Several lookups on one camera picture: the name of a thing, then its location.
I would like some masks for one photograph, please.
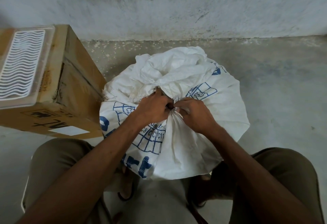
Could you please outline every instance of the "transparent plastic container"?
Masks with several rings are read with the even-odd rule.
[[[0,109],[36,103],[54,26],[17,28],[0,58]]]

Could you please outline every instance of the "floor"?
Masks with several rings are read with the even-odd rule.
[[[90,41],[83,43],[107,80],[118,75],[135,56],[178,46],[200,46],[240,81],[251,127],[239,144],[249,153],[286,147],[305,155],[320,181],[327,216],[327,37],[226,39],[190,41]],[[50,139],[0,127],[0,220],[21,216],[21,196],[35,149]],[[95,145],[101,139],[92,139]],[[141,181],[134,199],[118,201],[105,193],[120,223],[196,223],[185,208],[184,181]],[[199,212],[208,223],[228,223],[231,201],[208,202]]]

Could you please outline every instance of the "brown trousers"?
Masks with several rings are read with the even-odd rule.
[[[41,145],[31,161],[23,206],[28,209],[61,174],[91,150],[90,144],[77,139],[52,139]],[[268,148],[254,154],[253,158],[293,193],[318,220],[324,221],[318,178],[309,160],[298,152],[284,148]],[[112,184],[113,191],[119,190],[119,176],[116,178],[118,179]],[[213,170],[208,189],[208,199],[233,196],[230,223],[259,222],[224,162]],[[112,223],[103,197],[95,204],[86,223]]]

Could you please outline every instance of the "white sticker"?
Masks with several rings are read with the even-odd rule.
[[[69,136],[89,133],[89,131],[74,126],[60,127],[60,128],[51,129],[49,131],[59,134],[65,134]]]

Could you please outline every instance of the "person's left arm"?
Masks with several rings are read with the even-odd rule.
[[[138,133],[168,118],[169,102],[161,90],[143,98],[120,127],[62,174],[17,223],[85,222]]]

